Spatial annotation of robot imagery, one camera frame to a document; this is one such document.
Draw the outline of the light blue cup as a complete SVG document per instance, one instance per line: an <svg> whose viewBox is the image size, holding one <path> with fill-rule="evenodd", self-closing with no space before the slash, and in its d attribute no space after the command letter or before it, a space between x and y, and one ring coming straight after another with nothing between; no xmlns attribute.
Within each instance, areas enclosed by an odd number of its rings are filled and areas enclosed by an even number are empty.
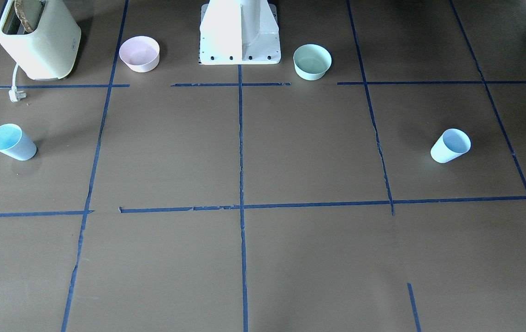
<svg viewBox="0 0 526 332"><path fill-rule="evenodd" d="M471 149L471 139L462 130L445 130L431 148L431 157L438 163L447 163Z"/></svg>

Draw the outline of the green bowl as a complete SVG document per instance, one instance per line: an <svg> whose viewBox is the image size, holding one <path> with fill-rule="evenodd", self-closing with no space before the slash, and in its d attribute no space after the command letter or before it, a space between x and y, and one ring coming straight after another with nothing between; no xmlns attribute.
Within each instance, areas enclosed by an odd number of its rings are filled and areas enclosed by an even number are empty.
<svg viewBox="0 0 526 332"><path fill-rule="evenodd" d="M294 51L294 69L300 78L314 81L322 78L332 65L330 52L318 44L305 44Z"/></svg>

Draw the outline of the pink bowl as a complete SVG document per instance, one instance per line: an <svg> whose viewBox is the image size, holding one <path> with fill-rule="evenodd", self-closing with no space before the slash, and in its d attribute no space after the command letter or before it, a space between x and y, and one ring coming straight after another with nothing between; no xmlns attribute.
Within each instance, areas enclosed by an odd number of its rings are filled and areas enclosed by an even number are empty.
<svg viewBox="0 0 526 332"><path fill-rule="evenodd" d="M147 73L160 62L160 45L150 36L133 36L119 47L119 58L133 71Z"/></svg>

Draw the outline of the cream toaster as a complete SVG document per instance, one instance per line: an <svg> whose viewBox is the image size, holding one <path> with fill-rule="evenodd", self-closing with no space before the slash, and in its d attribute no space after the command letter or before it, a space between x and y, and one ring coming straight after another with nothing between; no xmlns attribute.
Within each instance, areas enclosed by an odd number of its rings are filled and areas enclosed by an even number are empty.
<svg viewBox="0 0 526 332"><path fill-rule="evenodd" d="M0 19L0 44L29 78L55 81L67 77L79 51L81 29L62 0L24 0L37 25L27 32L9 0Z"/></svg>

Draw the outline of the toast slice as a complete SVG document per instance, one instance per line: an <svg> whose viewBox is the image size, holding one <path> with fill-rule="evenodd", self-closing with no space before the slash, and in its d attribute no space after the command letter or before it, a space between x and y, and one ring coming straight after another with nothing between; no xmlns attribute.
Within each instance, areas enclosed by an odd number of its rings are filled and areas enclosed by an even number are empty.
<svg viewBox="0 0 526 332"><path fill-rule="evenodd" d="M26 33L34 32L39 25L45 0L15 0L15 13Z"/></svg>

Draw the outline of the white pedestal column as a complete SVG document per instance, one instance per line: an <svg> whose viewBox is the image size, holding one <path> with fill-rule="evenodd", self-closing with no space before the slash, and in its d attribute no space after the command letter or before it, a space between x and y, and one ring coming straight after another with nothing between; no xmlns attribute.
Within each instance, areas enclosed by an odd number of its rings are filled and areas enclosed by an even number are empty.
<svg viewBox="0 0 526 332"><path fill-rule="evenodd" d="M201 7L200 64L275 65L281 56L275 4L211 0Z"/></svg>

